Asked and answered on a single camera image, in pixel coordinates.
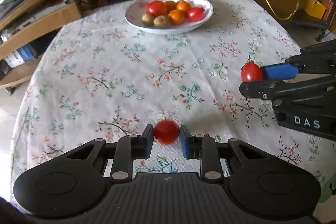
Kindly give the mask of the floral white tablecloth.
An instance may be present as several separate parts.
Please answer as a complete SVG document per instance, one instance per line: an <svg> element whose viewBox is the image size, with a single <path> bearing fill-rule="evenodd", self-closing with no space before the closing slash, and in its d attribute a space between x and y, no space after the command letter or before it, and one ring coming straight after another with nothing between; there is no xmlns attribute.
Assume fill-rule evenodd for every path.
<svg viewBox="0 0 336 224"><path fill-rule="evenodd" d="M45 51L13 132L11 178L95 138L115 142L172 120L191 133L238 138L335 189L335 142L277 125L268 101L244 99L240 69L280 63L302 43L253 0L209 0L212 18L186 34L128 24L129 2L64 26Z"/></svg>

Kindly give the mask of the orange tangerine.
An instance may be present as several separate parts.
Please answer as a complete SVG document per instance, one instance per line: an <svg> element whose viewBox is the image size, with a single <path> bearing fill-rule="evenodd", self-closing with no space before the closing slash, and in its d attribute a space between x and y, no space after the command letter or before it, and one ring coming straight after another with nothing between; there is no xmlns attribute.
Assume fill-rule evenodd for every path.
<svg viewBox="0 0 336 224"><path fill-rule="evenodd" d="M176 9L177 3L174 1L166 1L165 2L167 13L171 12L172 10Z"/></svg>
<svg viewBox="0 0 336 224"><path fill-rule="evenodd" d="M187 14L191 9L191 5L188 2L181 2L177 4L176 9L183 12L184 14Z"/></svg>
<svg viewBox="0 0 336 224"><path fill-rule="evenodd" d="M172 25L180 25L185 21L185 14L179 10L172 10L168 13L168 18Z"/></svg>

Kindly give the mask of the blue white box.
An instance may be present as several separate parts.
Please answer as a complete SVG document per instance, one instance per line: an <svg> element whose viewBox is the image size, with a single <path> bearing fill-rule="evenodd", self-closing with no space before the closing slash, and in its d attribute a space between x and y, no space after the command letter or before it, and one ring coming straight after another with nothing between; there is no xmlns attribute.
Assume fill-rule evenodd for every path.
<svg viewBox="0 0 336 224"><path fill-rule="evenodd" d="M15 68L26 63L27 61L34 60L36 56L36 51L32 50L29 45L25 45L11 52L4 58L4 60L9 67Z"/></svg>

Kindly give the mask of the large red apple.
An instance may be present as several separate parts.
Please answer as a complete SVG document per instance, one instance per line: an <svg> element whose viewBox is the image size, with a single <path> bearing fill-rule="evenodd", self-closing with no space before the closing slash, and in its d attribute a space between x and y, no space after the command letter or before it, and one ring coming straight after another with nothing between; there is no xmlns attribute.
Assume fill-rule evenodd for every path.
<svg viewBox="0 0 336 224"><path fill-rule="evenodd" d="M154 17L167 14L167 6L162 1L152 1L146 7L146 13Z"/></svg>

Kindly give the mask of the white floral ceramic bowl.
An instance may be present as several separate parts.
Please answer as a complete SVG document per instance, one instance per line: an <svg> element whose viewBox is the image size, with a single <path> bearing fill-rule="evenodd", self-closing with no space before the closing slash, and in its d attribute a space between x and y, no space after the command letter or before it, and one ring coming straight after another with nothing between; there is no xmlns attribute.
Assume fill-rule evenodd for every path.
<svg viewBox="0 0 336 224"><path fill-rule="evenodd" d="M126 21L151 34L192 31L208 22L214 7L208 0L136 0L126 10Z"/></svg>

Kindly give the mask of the red cherry tomato back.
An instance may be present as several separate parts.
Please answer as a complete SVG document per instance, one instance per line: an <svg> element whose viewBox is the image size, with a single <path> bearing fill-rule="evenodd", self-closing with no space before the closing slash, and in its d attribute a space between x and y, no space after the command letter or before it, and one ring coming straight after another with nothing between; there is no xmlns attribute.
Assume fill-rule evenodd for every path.
<svg viewBox="0 0 336 224"><path fill-rule="evenodd" d="M254 60L251 59L250 56L248 56L248 60L241 67L240 75L241 81L243 83L263 80L263 73L261 68L255 64Z"/></svg>

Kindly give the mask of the red cherry tomato large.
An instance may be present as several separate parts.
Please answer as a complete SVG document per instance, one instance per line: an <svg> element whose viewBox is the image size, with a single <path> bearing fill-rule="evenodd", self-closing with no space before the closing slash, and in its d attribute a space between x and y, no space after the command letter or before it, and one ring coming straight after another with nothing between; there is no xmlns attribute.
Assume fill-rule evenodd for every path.
<svg viewBox="0 0 336 224"><path fill-rule="evenodd" d="M201 21L205 17L205 12L200 7L193 7L187 12L187 18L191 22Z"/></svg>

